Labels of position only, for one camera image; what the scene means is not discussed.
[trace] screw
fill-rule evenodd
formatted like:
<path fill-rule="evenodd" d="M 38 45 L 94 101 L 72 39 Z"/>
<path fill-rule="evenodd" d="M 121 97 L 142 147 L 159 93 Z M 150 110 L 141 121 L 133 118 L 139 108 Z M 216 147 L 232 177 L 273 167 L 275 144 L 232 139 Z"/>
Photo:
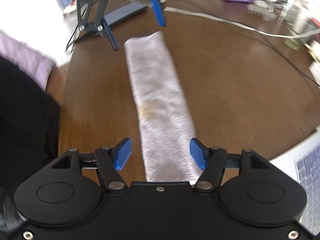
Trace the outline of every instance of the screw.
<path fill-rule="evenodd" d="M 23 238 L 26 240 L 32 240 L 33 239 L 33 234 L 29 231 L 23 232 Z"/>
<path fill-rule="evenodd" d="M 113 182 L 109 183 L 109 188 L 122 189 L 122 188 L 124 188 L 124 183 L 121 181 L 113 181 Z"/>
<path fill-rule="evenodd" d="M 157 187 L 156 190 L 159 191 L 159 192 L 163 192 L 164 191 L 164 187 Z"/>
<path fill-rule="evenodd" d="M 288 238 L 289 238 L 290 240 L 297 239 L 298 236 L 299 236 L 299 232 L 296 231 L 296 230 L 293 230 L 293 231 L 291 231 L 291 232 L 288 234 Z"/>
<path fill-rule="evenodd" d="M 213 187 L 212 183 L 209 181 L 200 181 L 197 183 L 199 189 L 210 189 Z"/>

